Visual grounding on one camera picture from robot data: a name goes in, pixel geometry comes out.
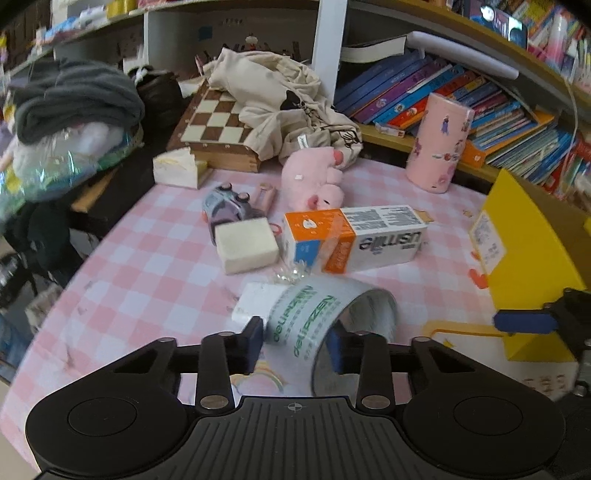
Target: pink bottle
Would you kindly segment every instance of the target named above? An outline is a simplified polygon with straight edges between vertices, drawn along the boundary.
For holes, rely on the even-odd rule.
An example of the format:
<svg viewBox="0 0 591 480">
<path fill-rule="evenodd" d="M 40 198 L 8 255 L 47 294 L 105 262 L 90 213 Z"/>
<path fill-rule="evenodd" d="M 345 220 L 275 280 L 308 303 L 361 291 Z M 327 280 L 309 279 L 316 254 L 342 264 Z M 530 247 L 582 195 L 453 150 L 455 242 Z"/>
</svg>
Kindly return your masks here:
<svg viewBox="0 0 591 480">
<path fill-rule="evenodd" d="M 406 175 L 416 186 L 445 193 L 462 156 L 474 110 L 455 100 L 431 93 Z"/>
</svg>

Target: gray blanket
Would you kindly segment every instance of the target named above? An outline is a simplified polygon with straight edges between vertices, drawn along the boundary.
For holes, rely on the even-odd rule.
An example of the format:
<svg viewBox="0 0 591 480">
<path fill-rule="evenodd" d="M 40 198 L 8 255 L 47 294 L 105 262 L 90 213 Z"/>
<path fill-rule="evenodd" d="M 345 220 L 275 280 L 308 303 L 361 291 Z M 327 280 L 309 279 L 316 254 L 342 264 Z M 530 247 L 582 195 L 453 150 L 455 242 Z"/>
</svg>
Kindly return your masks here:
<svg viewBox="0 0 591 480">
<path fill-rule="evenodd" d="M 97 61 L 38 60 L 27 85 L 12 91 L 17 135 L 25 145 L 89 122 L 130 128 L 144 116 L 133 81 Z"/>
</svg>

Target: tape roll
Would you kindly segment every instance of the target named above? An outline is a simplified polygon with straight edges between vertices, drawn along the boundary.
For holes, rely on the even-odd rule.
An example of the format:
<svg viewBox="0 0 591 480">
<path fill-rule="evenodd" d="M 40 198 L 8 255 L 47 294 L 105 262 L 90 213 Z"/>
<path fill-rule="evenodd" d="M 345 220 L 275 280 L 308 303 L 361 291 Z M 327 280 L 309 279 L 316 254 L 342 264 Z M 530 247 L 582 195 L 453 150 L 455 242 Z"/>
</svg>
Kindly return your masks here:
<svg viewBox="0 0 591 480">
<path fill-rule="evenodd" d="M 378 333 L 393 342 L 396 302 L 382 288 L 315 275 L 283 292 L 269 314 L 265 359 L 302 395 L 348 395 L 355 400 L 359 376 L 336 374 L 324 342 L 337 321 L 350 332 Z"/>
</svg>

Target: stuffed pig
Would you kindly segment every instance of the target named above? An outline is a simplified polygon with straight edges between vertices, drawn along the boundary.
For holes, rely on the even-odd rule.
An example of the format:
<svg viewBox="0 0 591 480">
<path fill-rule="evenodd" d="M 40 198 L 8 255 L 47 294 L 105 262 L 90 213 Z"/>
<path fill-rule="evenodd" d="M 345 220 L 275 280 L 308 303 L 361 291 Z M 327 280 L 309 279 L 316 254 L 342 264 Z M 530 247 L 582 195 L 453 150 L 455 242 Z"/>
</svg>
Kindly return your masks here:
<svg viewBox="0 0 591 480">
<path fill-rule="evenodd" d="M 293 152 L 281 172 L 281 187 L 295 212 L 328 210 L 343 206 L 339 187 L 343 172 L 342 152 L 332 147 L 302 148 Z"/>
</svg>

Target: black mechanical device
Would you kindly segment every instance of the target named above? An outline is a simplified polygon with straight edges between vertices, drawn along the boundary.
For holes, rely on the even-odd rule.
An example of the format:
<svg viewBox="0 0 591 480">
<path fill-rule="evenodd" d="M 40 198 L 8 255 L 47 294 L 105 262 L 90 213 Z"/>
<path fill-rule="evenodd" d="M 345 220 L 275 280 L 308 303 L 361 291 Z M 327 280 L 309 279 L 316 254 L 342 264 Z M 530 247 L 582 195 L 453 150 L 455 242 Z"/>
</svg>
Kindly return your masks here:
<svg viewBox="0 0 591 480">
<path fill-rule="evenodd" d="M 581 295 L 554 309 L 566 343 L 587 358 Z M 236 406 L 229 376 L 253 371 L 262 340 L 258 317 L 201 345 L 163 338 L 49 395 L 26 424 L 38 480 L 591 479 L 584 373 L 553 403 L 429 338 L 389 345 L 337 325 L 327 346 L 337 372 L 359 374 L 354 406 L 344 397 Z M 395 404 L 392 372 L 408 374 L 409 403 Z M 194 406 L 177 399 L 182 373 L 198 373 Z"/>
</svg>

